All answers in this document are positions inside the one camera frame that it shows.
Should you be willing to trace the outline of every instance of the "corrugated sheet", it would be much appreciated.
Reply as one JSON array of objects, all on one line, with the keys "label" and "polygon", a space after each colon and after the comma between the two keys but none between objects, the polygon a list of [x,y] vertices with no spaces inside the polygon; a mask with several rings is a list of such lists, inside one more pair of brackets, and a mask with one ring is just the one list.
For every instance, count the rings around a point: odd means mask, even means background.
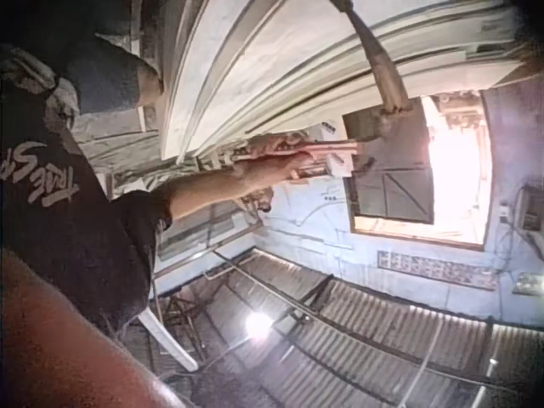
[{"label": "corrugated sheet", "polygon": [[[259,250],[245,257],[241,262],[244,270],[296,299],[326,278]],[[223,284],[214,281],[213,291],[209,290],[211,285],[198,280],[184,292],[190,289],[201,300],[215,293],[207,312],[229,346],[244,339],[245,320],[252,310],[274,320],[289,310],[287,303],[236,272],[231,272]],[[441,321],[429,368],[449,370],[461,377],[483,377],[493,362],[490,378],[525,391],[544,375],[541,331],[440,313],[340,280],[328,283],[320,315],[339,324],[348,335],[318,320],[304,320],[293,330],[296,321],[289,316],[275,325],[266,340],[248,342],[233,352],[250,370],[252,381],[260,384],[259,393],[265,390],[282,405],[296,408],[396,406],[419,365],[376,350],[357,338],[370,339],[391,348],[394,354],[400,352],[421,361]],[[196,324],[204,343],[216,343],[202,317]],[[211,355],[220,354],[217,344],[211,349],[215,349],[208,350]],[[226,360],[220,366],[231,364],[232,360]],[[472,405],[479,390],[479,385],[426,370],[405,405],[465,408]],[[479,408],[519,406],[519,401],[508,392],[486,389]]]}]

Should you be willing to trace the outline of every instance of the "skin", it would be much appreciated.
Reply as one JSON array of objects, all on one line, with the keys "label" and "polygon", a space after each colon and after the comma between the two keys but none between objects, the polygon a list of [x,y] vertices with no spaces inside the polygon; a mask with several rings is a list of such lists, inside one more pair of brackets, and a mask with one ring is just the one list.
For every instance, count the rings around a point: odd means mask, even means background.
[{"label": "skin", "polygon": [[240,161],[233,168],[216,172],[175,178],[154,190],[153,194],[169,205],[173,219],[182,218],[210,204],[233,200],[252,191],[278,184],[284,181],[291,171],[297,170],[311,160],[305,153],[292,156],[266,156],[282,141],[292,140],[292,136],[281,134],[270,139],[265,147],[260,140],[258,144],[248,146],[252,156],[260,156],[258,159]]},{"label": "skin", "polygon": [[[152,194],[181,218],[284,180],[309,157],[265,156],[178,178]],[[158,378],[89,324],[53,286],[2,249],[2,388],[7,407],[179,408]]]},{"label": "skin", "polygon": [[184,406],[4,248],[2,355],[3,389],[9,391],[2,406]]}]

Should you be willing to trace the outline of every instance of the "white pipe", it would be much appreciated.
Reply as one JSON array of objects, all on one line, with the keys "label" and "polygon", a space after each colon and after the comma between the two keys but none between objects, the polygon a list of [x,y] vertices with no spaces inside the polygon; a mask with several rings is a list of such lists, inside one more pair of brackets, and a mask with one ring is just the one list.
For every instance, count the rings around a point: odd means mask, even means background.
[{"label": "white pipe", "polygon": [[188,371],[196,371],[198,364],[196,361],[181,348],[178,342],[167,331],[166,327],[156,318],[150,308],[146,308],[138,316],[139,321],[149,331],[151,336],[168,352],[170,355]]}]

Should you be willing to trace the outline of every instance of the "light bulb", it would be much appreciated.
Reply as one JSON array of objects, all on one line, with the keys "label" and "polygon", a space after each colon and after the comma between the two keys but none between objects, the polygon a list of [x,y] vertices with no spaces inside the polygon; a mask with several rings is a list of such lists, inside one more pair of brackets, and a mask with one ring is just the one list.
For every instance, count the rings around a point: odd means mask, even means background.
[{"label": "light bulb", "polygon": [[272,323],[272,319],[266,314],[251,313],[246,320],[247,335],[250,338],[265,339],[269,335]]}]

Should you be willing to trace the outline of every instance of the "metal bar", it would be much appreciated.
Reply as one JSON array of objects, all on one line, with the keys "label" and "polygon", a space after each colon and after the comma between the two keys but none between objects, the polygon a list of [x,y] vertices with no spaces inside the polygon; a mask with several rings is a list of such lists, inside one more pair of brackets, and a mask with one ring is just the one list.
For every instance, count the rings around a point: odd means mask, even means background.
[{"label": "metal bar", "polygon": [[[258,277],[253,276],[246,272],[245,270],[239,268],[234,263],[230,262],[230,260],[223,255],[216,253],[217,256],[222,258],[227,264],[232,266],[236,271],[240,272],[242,275],[244,275],[247,279],[250,281],[253,281],[257,285],[261,286],[266,291],[272,293],[274,296],[278,297],[279,299],[283,300],[284,302],[291,305],[293,308],[300,310],[301,312],[305,313],[306,315],[312,317],[313,319],[319,321],[323,325],[329,327],[335,332],[338,332],[342,334],[345,337],[351,338],[355,340],[358,343],[364,344],[365,346],[370,347],[371,349],[374,349],[376,351],[379,351],[381,353],[385,353],[388,355],[391,355],[399,360],[403,360],[407,363],[413,364],[414,366],[420,366],[423,363],[423,360],[411,355],[407,354],[403,351],[400,351],[396,348],[391,348],[389,346],[386,346],[385,344],[376,342],[367,336],[363,336],[359,334],[356,331],[353,331],[347,327],[344,327],[340,324],[338,324],[334,320],[330,320],[326,317],[320,316],[319,314],[315,313],[312,309],[310,309],[308,306],[301,304],[297,299],[294,297],[291,297],[287,293],[280,291],[276,287],[270,285],[269,283],[264,282],[263,280],[260,280]],[[489,378],[485,378],[482,376],[475,376],[471,374],[465,374],[460,373],[458,370],[451,369],[450,367],[446,367],[443,365],[438,365],[436,363],[428,363],[426,370],[431,371],[435,374],[438,374],[442,377],[448,377],[452,378],[458,381],[463,381],[466,383],[472,383],[476,385],[486,386],[489,388],[498,389],[501,391],[508,392],[510,394],[518,394],[518,391],[511,388],[511,386],[503,385],[501,382],[498,381],[492,381]]]},{"label": "metal bar", "polygon": [[252,232],[258,230],[262,226],[263,226],[262,222],[258,222],[256,224],[250,225],[246,229],[243,229],[242,231],[239,231],[239,232],[225,238],[224,240],[221,240],[221,241],[213,244],[209,248],[206,248],[206,249],[204,249],[202,251],[199,251],[197,253],[193,253],[192,255],[189,255],[187,258],[183,258],[183,259],[179,260],[178,262],[173,263],[172,265],[167,266],[166,268],[161,269],[160,271],[156,272],[153,275],[153,280],[155,281],[155,280],[157,280],[159,278],[162,278],[163,276],[168,275],[168,274],[172,273],[175,270],[178,270],[179,268],[185,266],[186,264],[190,264],[191,262],[196,261],[199,258],[202,258],[204,255],[207,255],[208,253],[210,253],[212,251],[215,251],[216,249],[218,249],[220,247],[223,247],[223,246],[225,246],[227,244],[230,244],[233,241],[236,241],[237,239],[241,238],[244,235],[251,234]]},{"label": "metal bar", "polygon": [[164,319],[162,318],[161,302],[159,302],[159,292],[156,290],[155,280],[151,281],[153,285],[153,298],[155,299],[156,315],[159,317],[159,321],[164,326]]},{"label": "metal bar", "polygon": [[[229,347],[227,340],[223,337],[223,334],[221,334],[221,331],[213,322],[212,316],[210,316],[210,314],[207,312],[206,309],[202,310],[202,314],[204,315],[204,317],[206,317],[207,321],[210,323],[212,330],[215,332],[215,334],[217,334],[221,343],[223,343],[225,347]],[[238,364],[240,364],[242,369],[245,372],[249,372],[249,368],[247,368],[246,363],[244,363],[244,361],[240,357],[238,357],[238,355],[236,354],[232,354],[232,355],[236,359]],[[263,390],[263,392],[274,402],[276,406],[283,408],[284,406],[283,403],[279,399],[277,399],[257,378],[252,378],[252,380],[258,385],[259,388]]]},{"label": "metal bar", "polygon": [[[257,311],[240,293],[238,293],[236,290],[234,290],[233,288],[231,288],[229,285],[225,285],[237,298],[239,298],[249,309],[253,310],[253,311]],[[357,382],[354,382],[352,380],[350,380],[349,378],[347,378],[346,376],[344,376],[342,373],[334,370],[333,368],[331,368],[330,366],[328,366],[327,364],[325,364],[323,361],[315,358],[311,353],[309,353],[308,351],[306,351],[306,349],[304,349],[303,347],[301,347],[300,345],[298,345],[292,338],[288,337],[283,331],[281,331],[280,329],[272,326],[272,329],[278,333],[278,335],[285,341],[287,341],[289,344],[291,344],[295,349],[297,349],[302,355],[304,355],[306,358],[312,360],[316,365],[318,365],[319,367],[323,368],[324,370],[326,370],[327,372],[331,373],[334,377],[338,378],[339,380],[343,381],[344,383],[347,383],[348,385],[350,385],[351,387],[357,389],[358,391],[360,391],[361,393],[363,394],[366,394],[370,397],[372,397],[373,399],[375,400],[378,400],[384,404],[387,404],[387,405],[390,405],[390,406],[394,406],[394,402],[393,401],[390,401],[384,397],[382,397],[381,395],[379,394],[376,394],[374,393],[373,391],[369,390],[369,389],[366,389],[366,388],[363,388],[360,384],[358,384]]]},{"label": "metal bar", "polygon": [[433,354],[434,348],[436,347],[436,342],[438,342],[440,332],[442,332],[442,326],[444,325],[444,319],[439,318],[439,324],[436,326],[436,330],[434,331],[433,339],[431,340],[431,343],[428,345],[427,353],[425,354],[425,358],[423,359],[423,362],[421,366],[419,367],[419,370],[417,370],[417,374],[414,376],[413,380],[411,381],[410,387],[406,390],[405,396],[402,397],[402,400],[397,405],[397,408],[406,408],[406,401],[410,398],[410,395],[412,391],[416,388],[417,382],[422,377],[423,372],[427,368],[428,361],[431,359],[431,355]]},{"label": "metal bar", "polygon": [[[314,286],[310,291],[308,291],[306,294],[304,294],[304,296],[302,296],[300,298],[300,302],[304,303],[304,302],[308,301],[314,295],[315,295],[315,299],[317,299],[320,296],[320,294],[323,293],[323,291],[326,289],[328,283],[330,281],[332,281],[333,278],[334,278],[334,275],[328,275],[324,280],[322,280],[320,283],[318,283],[316,286]],[[285,312],[280,314],[280,316],[276,320],[274,320],[274,323],[272,324],[272,326],[277,325],[278,323],[283,321],[288,315],[292,315],[293,310],[294,310],[294,308],[289,308]],[[292,333],[296,330],[296,328],[300,326],[300,321],[301,321],[300,319],[296,319],[295,325],[293,325],[291,330],[286,334],[288,337],[291,336]],[[269,360],[274,358],[276,353],[281,349],[282,345],[283,345],[282,342],[278,342],[278,344],[276,344],[268,352],[266,357],[264,357],[263,360],[258,364],[258,366],[255,367],[253,370],[255,372],[260,373],[260,371],[268,364]]]}]

